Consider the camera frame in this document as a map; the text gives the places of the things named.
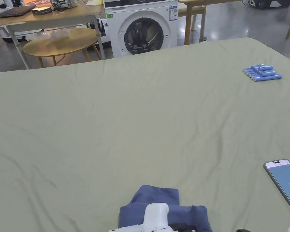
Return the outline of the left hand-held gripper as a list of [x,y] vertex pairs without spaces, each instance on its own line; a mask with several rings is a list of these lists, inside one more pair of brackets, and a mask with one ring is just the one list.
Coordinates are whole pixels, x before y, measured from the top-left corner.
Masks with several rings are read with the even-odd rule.
[[147,205],[142,224],[121,227],[110,232],[196,232],[194,227],[186,224],[168,224],[169,206],[166,203]]

